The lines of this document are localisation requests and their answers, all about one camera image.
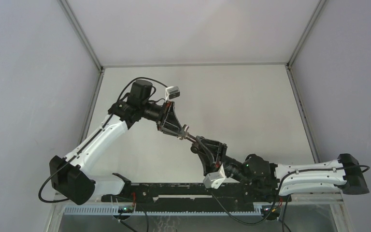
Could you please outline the silver tee pipe fitting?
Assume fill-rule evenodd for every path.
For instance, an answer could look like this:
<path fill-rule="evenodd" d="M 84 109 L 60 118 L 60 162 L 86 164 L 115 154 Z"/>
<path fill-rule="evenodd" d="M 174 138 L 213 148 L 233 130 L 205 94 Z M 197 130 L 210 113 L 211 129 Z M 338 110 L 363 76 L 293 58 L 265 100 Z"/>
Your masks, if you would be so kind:
<path fill-rule="evenodd" d="M 180 140 L 184 140 L 184 139 L 187 139 L 188 138 L 188 129 L 189 129 L 189 126 L 184 124 L 180 130 L 180 132 L 178 133 L 178 136 L 177 138 L 180 139 Z"/>

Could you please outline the dark metal faucet handle valve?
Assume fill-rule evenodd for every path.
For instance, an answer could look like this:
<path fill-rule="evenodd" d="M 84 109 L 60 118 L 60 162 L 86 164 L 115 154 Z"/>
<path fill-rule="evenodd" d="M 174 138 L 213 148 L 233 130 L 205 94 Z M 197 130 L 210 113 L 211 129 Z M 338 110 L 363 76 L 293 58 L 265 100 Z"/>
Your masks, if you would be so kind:
<path fill-rule="evenodd" d="M 188 134 L 186 136 L 186 139 L 189 140 L 192 145 L 191 145 L 191 152 L 194 154 L 205 154 L 204 151 L 204 144 L 202 142 L 203 137 L 202 136 L 193 136 L 191 134 Z"/>

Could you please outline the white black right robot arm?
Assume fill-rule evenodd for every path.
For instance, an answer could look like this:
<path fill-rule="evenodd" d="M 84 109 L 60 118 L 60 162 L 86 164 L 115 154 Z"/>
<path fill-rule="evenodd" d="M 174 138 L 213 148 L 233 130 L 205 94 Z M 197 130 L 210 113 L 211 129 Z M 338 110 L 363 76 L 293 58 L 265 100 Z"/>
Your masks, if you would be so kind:
<path fill-rule="evenodd" d="M 369 193 L 364 178 L 367 166 L 351 154 L 310 165 L 271 163 L 256 154 L 244 162 L 227 156 L 227 145 L 202 136 L 189 137 L 191 152 L 197 154 L 203 167 L 203 183 L 207 189 L 218 189 L 231 178 L 250 185 L 262 199 L 273 201 L 277 196 L 295 193 L 342 191 L 345 195 Z"/>

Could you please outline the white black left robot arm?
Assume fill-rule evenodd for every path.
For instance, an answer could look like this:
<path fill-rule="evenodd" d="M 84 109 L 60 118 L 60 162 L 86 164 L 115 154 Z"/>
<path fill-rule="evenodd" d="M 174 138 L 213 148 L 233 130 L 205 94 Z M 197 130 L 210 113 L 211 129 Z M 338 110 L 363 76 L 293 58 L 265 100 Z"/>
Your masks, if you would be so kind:
<path fill-rule="evenodd" d="M 86 203 L 95 192 L 98 182 L 89 172 L 118 137 L 127 132 L 142 118 L 156 123 L 163 134 L 185 139 L 187 126 L 180 124 L 175 115 L 174 98 L 180 96 L 177 86 L 166 86 L 164 102 L 159 105 L 150 98 L 156 92 L 154 79 L 137 77 L 130 81 L 119 94 L 117 101 L 108 109 L 105 119 L 95 131 L 64 157 L 54 156 L 49 162 L 53 189 L 77 205 Z"/>

